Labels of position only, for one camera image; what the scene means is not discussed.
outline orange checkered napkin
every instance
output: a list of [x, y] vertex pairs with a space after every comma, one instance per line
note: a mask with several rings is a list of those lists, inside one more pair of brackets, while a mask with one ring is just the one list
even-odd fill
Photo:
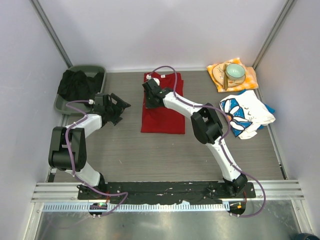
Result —
[[213, 69], [215, 68], [215, 66], [217, 66], [218, 64], [213, 64], [213, 65], [209, 65], [206, 67], [206, 69], [208, 70], [210, 77], [212, 79], [212, 81], [214, 82], [214, 84], [216, 85], [216, 88], [218, 89], [219, 93], [223, 93], [223, 92], [237, 92], [237, 91], [242, 91], [242, 90], [251, 90], [251, 89], [257, 89], [259, 87], [256, 76], [253, 76], [250, 74], [250, 72], [248, 71], [248, 69], [246, 68], [245, 65], [243, 65], [240, 61], [240, 58], [234, 58], [231, 59], [229, 61], [226, 61], [226, 63], [232, 63], [232, 64], [239, 64], [241, 65], [244, 70], [245, 70], [245, 80], [242, 84], [238, 85], [238, 86], [234, 86], [234, 87], [228, 87], [227, 90], [224, 89], [223, 86], [221, 86], [216, 79], [214, 78], [214, 75], [212, 73]]

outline dark round object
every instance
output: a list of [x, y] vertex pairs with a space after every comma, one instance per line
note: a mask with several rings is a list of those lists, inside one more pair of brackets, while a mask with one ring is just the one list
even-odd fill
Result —
[[295, 237], [294, 240], [320, 240], [320, 238], [309, 233], [300, 233]]

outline white ruler strip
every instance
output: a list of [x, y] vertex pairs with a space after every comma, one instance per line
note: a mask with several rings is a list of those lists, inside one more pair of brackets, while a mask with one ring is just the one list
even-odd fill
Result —
[[[92, 204], [92, 202], [47, 202], [44, 204], [42, 212], [87, 212], [90, 210], [90, 205]], [[113, 209], [115, 206], [116, 204], [108, 203], [107, 210], [97, 209], [90, 210], [90, 212], [107, 212]], [[189, 202], [184, 201], [181, 204], [173, 205], [122, 204], [115, 210], [115, 212], [210, 212], [229, 210], [229, 202], [223, 202], [222, 204], [190, 205]]]

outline black mounting plate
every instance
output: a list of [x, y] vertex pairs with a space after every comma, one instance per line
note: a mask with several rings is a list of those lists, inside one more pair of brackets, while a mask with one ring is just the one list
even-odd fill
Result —
[[[256, 197], [252, 182], [247, 182], [237, 196], [231, 197], [224, 182], [218, 181], [162, 181], [162, 182], [108, 182], [110, 194], [128, 192], [124, 204], [172, 205], [187, 201], [195, 204], [220, 204], [221, 199], [247, 199]], [[90, 192], [78, 192], [79, 200], [105, 200], [107, 197], [93, 197]], [[118, 204], [123, 196], [111, 197], [110, 203]]]

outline green bowl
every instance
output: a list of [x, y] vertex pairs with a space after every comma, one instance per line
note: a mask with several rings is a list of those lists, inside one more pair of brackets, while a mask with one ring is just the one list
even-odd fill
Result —
[[231, 80], [239, 80], [246, 74], [245, 69], [236, 63], [231, 63], [226, 67], [226, 74]]

